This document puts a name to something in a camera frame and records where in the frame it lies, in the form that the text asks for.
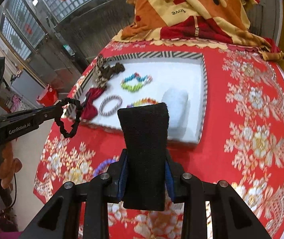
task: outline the human hand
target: human hand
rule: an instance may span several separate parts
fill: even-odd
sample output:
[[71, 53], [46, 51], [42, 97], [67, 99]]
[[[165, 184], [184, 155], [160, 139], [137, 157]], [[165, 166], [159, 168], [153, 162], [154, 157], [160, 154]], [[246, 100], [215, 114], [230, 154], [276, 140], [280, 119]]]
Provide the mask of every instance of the human hand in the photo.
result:
[[1, 186], [9, 187], [15, 173], [21, 170], [22, 163], [18, 158], [13, 158], [11, 142], [7, 143], [2, 150], [3, 162], [0, 164]]

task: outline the metal screw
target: metal screw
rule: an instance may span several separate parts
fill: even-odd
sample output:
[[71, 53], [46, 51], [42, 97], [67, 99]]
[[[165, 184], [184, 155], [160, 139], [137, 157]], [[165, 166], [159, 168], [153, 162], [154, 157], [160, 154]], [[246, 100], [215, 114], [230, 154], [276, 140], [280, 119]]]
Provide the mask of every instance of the metal screw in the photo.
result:
[[66, 182], [65, 184], [64, 184], [64, 188], [66, 188], [66, 189], [70, 189], [70, 188], [72, 188], [73, 187], [73, 182]]
[[227, 181], [220, 181], [220, 185], [221, 187], [226, 188], [229, 185], [229, 183]]
[[184, 172], [184, 173], [182, 174], [182, 177], [183, 177], [184, 179], [190, 179], [190, 178], [192, 178], [192, 175], [191, 175], [190, 173], [188, 173], [188, 172]]
[[108, 179], [109, 177], [110, 177], [110, 175], [109, 175], [108, 173], [106, 173], [106, 172], [101, 174], [101, 179], [102, 179], [102, 180], [106, 180], [106, 179]]

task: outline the table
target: table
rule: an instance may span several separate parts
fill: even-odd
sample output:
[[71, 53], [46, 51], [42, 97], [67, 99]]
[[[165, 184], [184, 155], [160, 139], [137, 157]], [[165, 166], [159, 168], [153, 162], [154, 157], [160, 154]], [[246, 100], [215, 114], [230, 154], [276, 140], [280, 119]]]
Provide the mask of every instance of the table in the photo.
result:
[[[227, 180], [266, 227], [272, 238], [284, 238], [284, 74], [252, 49], [219, 46], [155, 45], [150, 42], [109, 43], [104, 57], [146, 51], [203, 53], [208, 101], [203, 134], [197, 146], [170, 144], [174, 161], [203, 181]], [[72, 97], [95, 60], [73, 87]], [[68, 119], [63, 119], [71, 129]], [[101, 164], [117, 160], [125, 148], [123, 135], [80, 126], [64, 139], [53, 124], [35, 178], [34, 194], [44, 203], [62, 183], [90, 181]], [[179, 238], [183, 204], [166, 198], [164, 212], [126, 210], [109, 204], [112, 238]], [[207, 203], [208, 237], [212, 237]], [[79, 236], [83, 231], [83, 211]]]

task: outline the blanket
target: blanket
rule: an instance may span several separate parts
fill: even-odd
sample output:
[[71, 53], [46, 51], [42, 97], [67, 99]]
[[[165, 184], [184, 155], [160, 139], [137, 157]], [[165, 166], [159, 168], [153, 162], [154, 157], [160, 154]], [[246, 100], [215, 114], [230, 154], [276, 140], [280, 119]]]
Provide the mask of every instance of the blanket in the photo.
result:
[[248, 31], [246, 11], [259, 0], [127, 0], [135, 7], [134, 22], [114, 41], [212, 39], [258, 47], [266, 60], [281, 60], [274, 42]]

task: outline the floor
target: floor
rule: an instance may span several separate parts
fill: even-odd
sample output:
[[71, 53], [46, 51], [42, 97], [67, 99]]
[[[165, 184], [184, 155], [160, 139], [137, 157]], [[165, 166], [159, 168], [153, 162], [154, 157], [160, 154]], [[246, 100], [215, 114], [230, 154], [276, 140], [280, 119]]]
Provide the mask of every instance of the floor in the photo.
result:
[[13, 144], [14, 157], [23, 164], [16, 174], [17, 200], [13, 207], [19, 231], [23, 231], [42, 208], [43, 203], [33, 194], [34, 177], [43, 146], [50, 132], [53, 120], [47, 120], [37, 130], [19, 137]]

